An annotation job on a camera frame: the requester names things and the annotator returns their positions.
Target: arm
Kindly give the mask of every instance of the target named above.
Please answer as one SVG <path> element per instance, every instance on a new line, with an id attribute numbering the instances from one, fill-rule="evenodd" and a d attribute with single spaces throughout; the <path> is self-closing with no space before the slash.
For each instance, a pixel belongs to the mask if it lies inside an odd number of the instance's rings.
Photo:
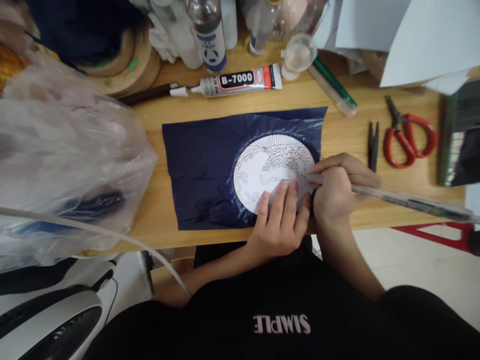
<path id="1" fill-rule="evenodd" d="M 270 217 L 269 200 L 270 194 L 264 192 L 255 227 L 246 245 L 181 276 L 192 294 L 209 282 L 237 276 L 298 249 L 307 231 L 310 196 L 303 197 L 297 214 L 297 183 L 282 181 L 276 190 Z M 164 287 L 155 289 L 153 300 L 179 308 L 190 299 L 172 279 Z"/>
<path id="2" fill-rule="evenodd" d="M 360 201 L 360 197 L 352 192 L 352 183 L 378 188 L 380 177 L 348 154 L 329 157 L 310 172 L 323 175 L 323 186 L 313 200 L 323 260 L 367 298 L 378 301 L 385 294 L 385 289 L 355 242 L 350 227 L 350 213 Z"/>

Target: red-handled scissors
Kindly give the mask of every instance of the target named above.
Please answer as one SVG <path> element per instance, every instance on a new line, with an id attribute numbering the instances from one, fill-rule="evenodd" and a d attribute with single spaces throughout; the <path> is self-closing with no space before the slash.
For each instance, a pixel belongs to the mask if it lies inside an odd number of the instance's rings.
<path id="1" fill-rule="evenodd" d="M 429 157 L 437 147 L 439 136 L 434 126 L 427 120 L 412 114 L 402 115 L 395 107 L 390 96 L 385 96 L 385 99 L 393 118 L 393 123 L 386 131 L 385 140 L 383 142 L 383 152 L 385 153 L 385 158 L 388 163 L 394 168 L 406 169 L 414 164 L 416 158 Z M 427 144 L 425 150 L 422 152 L 419 151 L 417 144 L 415 143 L 412 123 L 420 125 L 426 132 Z M 403 133 L 399 129 L 400 124 L 403 127 Z M 392 139 L 394 136 L 406 153 L 406 162 L 403 164 L 397 162 L 392 155 Z"/>

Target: white cable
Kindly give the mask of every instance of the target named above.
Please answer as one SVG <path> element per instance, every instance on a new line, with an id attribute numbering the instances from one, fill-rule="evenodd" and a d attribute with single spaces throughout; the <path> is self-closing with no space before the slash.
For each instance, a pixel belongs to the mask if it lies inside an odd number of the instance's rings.
<path id="1" fill-rule="evenodd" d="M 160 260 L 160 262 L 166 266 L 168 271 L 173 275 L 175 280 L 178 281 L 180 286 L 182 287 L 183 290 L 187 293 L 187 295 L 191 298 L 192 293 L 189 291 L 185 283 L 182 281 L 180 278 L 179 274 L 175 271 L 175 269 L 172 267 L 172 265 L 155 249 L 152 247 L 148 246 L 147 244 L 138 241 L 137 239 L 134 239 L 133 237 L 120 234 L 115 231 L 107 230 L 99 226 L 95 225 L 90 225 L 84 222 L 80 221 L 75 221 L 75 220 L 69 220 L 65 218 L 61 218 L 55 215 L 48 215 L 48 214 L 41 214 L 38 212 L 32 212 L 32 211 L 23 211 L 23 210 L 17 210 L 17 209 L 12 209 L 8 207 L 0 207 L 0 215 L 5 215 L 13 218 L 24 218 L 24 219 L 32 219 L 32 220 L 38 220 L 38 221 L 44 221 L 47 223 L 52 223 L 52 224 L 58 224 L 58 225 L 65 225 L 69 226 L 72 228 L 77 228 L 77 229 L 82 229 L 82 230 L 87 230 L 91 231 L 94 233 L 102 234 L 102 235 L 107 235 L 111 236 L 117 239 L 125 240 L 128 241 L 129 243 L 135 244 L 145 250 L 147 250 L 150 254 L 152 254 L 153 257 L 157 258 Z"/>

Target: b-7000 glue tube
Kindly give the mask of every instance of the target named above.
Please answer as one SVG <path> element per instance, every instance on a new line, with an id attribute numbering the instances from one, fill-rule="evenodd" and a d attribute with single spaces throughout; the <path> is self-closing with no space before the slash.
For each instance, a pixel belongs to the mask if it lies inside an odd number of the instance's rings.
<path id="1" fill-rule="evenodd" d="M 203 78 L 200 85 L 192 88 L 191 92 L 200 93 L 206 98 L 215 98 L 281 88 L 282 76 L 280 66 L 276 63 L 248 71 Z"/>

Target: navy blue paper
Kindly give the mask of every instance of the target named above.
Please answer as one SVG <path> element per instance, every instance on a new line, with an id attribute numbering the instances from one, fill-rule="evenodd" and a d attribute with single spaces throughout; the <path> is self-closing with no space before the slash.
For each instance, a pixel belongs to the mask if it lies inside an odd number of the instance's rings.
<path id="1" fill-rule="evenodd" d="M 257 216 L 237 198 L 233 174 L 242 151 L 268 135 L 291 136 L 320 160 L 327 107 L 249 113 L 162 127 L 179 230 L 241 229 Z"/>

